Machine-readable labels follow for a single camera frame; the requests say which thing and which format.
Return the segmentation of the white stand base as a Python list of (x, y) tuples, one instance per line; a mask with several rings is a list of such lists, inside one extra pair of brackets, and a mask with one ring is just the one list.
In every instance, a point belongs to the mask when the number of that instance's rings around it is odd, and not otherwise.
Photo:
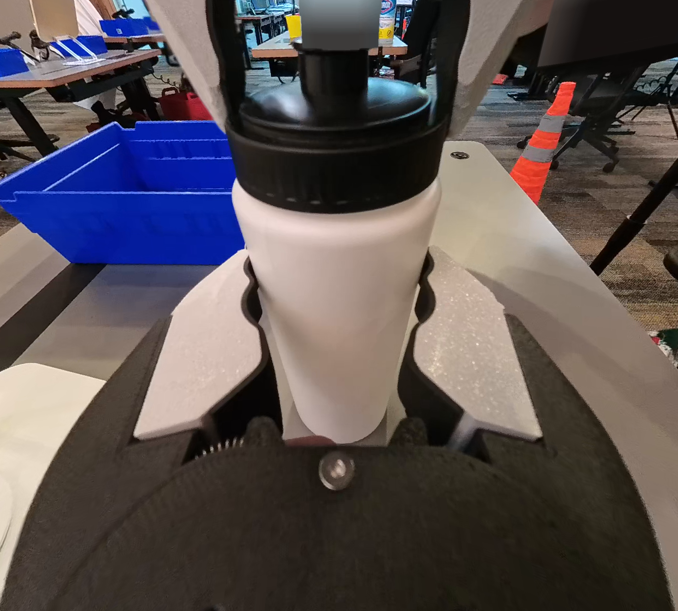
[(13, 516), (1, 548), (1, 590), (32, 500), (55, 454), (105, 380), (37, 363), (1, 371), (1, 476)]

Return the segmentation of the black bottle lid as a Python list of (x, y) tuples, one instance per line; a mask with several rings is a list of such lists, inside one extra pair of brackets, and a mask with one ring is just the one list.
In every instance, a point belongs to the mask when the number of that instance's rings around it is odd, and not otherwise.
[(226, 127), (234, 171), (251, 197), (318, 214), (410, 200), (438, 175), (446, 131), (428, 92), (369, 76), (369, 55), (295, 43), (298, 80), (245, 97)]

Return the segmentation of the red plastic container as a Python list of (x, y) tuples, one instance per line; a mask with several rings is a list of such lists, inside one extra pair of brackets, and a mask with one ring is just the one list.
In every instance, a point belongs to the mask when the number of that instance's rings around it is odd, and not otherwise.
[(212, 115), (194, 92), (167, 87), (158, 98), (166, 121), (213, 121)]

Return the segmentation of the black stand pole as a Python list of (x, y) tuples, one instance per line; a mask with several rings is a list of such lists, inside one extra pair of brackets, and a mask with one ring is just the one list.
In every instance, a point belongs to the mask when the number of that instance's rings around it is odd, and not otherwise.
[(609, 264), (632, 242), (647, 224), (649, 218), (677, 187), (677, 160), (651, 185), (648, 195), (633, 212), (626, 216), (610, 236), (605, 246), (590, 263), (589, 268), (600, 276)]

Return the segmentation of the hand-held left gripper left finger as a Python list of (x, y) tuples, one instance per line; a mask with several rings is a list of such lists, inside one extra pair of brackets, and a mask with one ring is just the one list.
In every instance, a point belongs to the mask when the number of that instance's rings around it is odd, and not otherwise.
[(201, 430), (210, 442), (225, 442), (241, 437), (256, 417), (282, 431), (261, 316), (248, 251), (237, 251), (173, 310), (134, 437)]

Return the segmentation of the blue plastic bin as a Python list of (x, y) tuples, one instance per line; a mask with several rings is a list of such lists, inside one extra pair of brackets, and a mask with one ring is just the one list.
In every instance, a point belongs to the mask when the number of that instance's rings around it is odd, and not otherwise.
[(111, 123), (1, 181), (1, 207), (71, 263), (220, 265), (245, 247), (213, 121)]

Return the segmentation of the black tape strip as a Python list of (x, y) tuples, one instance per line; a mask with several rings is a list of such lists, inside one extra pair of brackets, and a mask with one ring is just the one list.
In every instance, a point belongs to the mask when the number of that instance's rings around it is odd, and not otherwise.
[(9, 368), (106, 267), (69, 264), (1, 323), (1, 370)]

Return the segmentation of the black office chair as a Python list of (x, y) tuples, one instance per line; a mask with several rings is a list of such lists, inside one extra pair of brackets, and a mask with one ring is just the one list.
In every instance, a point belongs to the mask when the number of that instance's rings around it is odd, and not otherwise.
[[(677, 127), (677, 65), (655, 79), (649, 79), (648, 75), (647, 71), (637, 68), (579, 77), (565, 114), (577, 121), (564, 122), (549, 170), (556, 171), (564, 153), (584, 143), (606, 157), (602, 171), (612, 173), (620, 161), (616, 137), (633, 135), (635, 131), (625, 124), (649, 107), (667, 107)], [(627, 118), (632, 112), (635, 116)]]

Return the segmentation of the orange traffic cone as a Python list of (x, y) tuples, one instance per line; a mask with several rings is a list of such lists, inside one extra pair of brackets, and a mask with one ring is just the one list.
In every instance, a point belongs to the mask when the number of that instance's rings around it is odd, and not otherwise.
[(514, 182), (536, 205), (544, 189), (575, 88), (575, 82), (562, 82), (559, 85), (554, 102), (543, 115), (510, 172)]

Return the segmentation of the red green white packet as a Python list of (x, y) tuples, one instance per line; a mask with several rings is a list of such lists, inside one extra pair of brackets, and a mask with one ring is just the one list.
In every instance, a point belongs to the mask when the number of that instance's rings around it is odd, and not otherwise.
[(677, 369), (677, 328), (653, 330), (648, 335)]

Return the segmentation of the brown edged table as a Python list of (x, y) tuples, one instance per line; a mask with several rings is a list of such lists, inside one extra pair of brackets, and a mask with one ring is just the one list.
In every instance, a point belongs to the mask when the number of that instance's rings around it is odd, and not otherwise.
[[(407, 53), (408, 46), (397, 36), (392, 39), (380, 39), (377, 47), (368, 50), (369, 56), (399, 56)], [(297, 55), (288, 31), (251, 49), (253, 59), (286, 59)]]
[(96, 61), (73, 58), (42, 61), (27, 72), (1, 78), (1, 107), (8, 110), (27, 136), (29, 145), (44, 157), (56, 151), (54, 142), (22, 102), (29, 93), (45, 89), (57, 102), (75, 103), (120, 88), (133, 112), (158, 121), (156, 99), (145, 78), (154, 73), (157, 49), (115, 50)]

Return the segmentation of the small acrylic holder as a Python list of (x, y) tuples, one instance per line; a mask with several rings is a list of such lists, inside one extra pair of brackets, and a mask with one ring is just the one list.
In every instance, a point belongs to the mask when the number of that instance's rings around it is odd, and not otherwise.
[(52, 47), (64, 58), (72, 59), (76, 64), (92, 64), (100, 59), (81, 39), (64, 38), (49, 42)]

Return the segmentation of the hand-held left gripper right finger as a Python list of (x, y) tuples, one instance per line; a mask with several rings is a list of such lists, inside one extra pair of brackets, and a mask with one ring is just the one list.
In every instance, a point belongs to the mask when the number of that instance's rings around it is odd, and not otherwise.
[(438, 246), (425, 257), (414, 314), (398, 396), (429, 446), (464, 451), (480, 432), (542, 439), (504, 306)]

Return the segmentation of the white bottle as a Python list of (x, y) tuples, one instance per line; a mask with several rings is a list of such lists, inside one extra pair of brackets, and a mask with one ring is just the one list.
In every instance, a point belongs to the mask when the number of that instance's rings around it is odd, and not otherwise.
[(293, 402), (338, 444), (386, 414), (442, 188), (381, 209), (278, 208), (233, 184), (233, 207)]

